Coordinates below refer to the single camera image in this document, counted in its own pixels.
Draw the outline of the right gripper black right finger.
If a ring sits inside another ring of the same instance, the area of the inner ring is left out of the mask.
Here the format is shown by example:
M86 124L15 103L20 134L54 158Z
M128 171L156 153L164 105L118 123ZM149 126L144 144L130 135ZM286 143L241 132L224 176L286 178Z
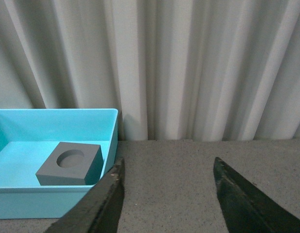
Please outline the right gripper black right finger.
M217 198L230 233L300 233L300 219L221 158L213 164Z

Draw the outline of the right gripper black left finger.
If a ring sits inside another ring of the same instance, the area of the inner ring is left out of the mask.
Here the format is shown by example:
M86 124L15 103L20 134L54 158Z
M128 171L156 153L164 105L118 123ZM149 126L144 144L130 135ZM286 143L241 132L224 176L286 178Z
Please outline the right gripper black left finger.
M116 233L124 202L125 163L120 157L103 178L47 233Z

